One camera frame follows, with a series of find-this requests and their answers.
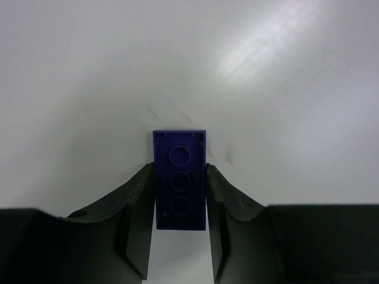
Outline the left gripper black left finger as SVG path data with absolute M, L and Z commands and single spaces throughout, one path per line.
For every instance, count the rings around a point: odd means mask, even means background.
M 1 211 L 2 283 L 142 283 L 155 206 L 149 163 L 128 182 L 68 217 Z

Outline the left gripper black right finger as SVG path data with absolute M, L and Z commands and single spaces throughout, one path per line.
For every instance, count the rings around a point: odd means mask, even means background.
M 216 283 L 377 283 L 378 206 L 263 206 L 206 169 Z

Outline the blue lego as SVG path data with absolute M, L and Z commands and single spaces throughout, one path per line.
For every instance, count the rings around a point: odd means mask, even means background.
M 206 131 L 154 130 L 156 228 L 204 231 Z

